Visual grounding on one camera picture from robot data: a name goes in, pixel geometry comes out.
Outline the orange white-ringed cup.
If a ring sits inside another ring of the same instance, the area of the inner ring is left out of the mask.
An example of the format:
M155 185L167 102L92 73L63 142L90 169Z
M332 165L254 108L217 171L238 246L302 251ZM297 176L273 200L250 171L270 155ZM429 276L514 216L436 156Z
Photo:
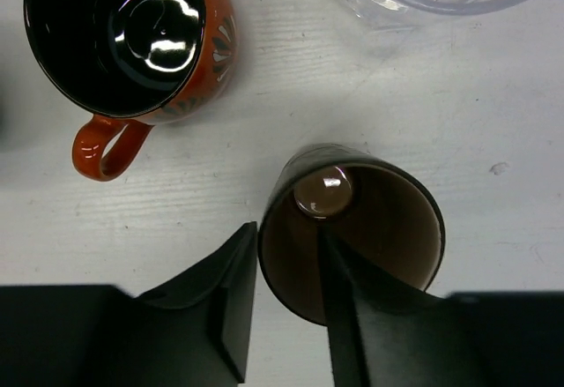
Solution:
M24 0L38 64L92 114L77 133L75 169L120 176L150 131L216 99L234 72L232 0Z

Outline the black cup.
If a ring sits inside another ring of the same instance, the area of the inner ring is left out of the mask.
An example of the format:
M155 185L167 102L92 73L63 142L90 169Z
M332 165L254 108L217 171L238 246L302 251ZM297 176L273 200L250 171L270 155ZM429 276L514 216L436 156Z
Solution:
M258 258L275 297L313 324L325 323L317 261L320 227L422 291L431 286L445 250L440 207L415 177L344 145L301 148L269 197Z

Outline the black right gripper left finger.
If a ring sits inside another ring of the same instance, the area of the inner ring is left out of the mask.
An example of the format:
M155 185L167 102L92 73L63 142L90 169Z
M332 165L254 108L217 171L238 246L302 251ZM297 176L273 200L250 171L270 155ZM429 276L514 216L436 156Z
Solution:
M4 286L4 386L236 386L246 377L257 227L131 296L111 285Z

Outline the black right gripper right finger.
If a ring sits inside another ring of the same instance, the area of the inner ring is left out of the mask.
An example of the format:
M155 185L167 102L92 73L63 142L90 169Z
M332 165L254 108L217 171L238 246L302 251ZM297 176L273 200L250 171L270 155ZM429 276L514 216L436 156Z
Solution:
M337 386L560 386L560 291L438 298L370 263L329 230L319 270Z

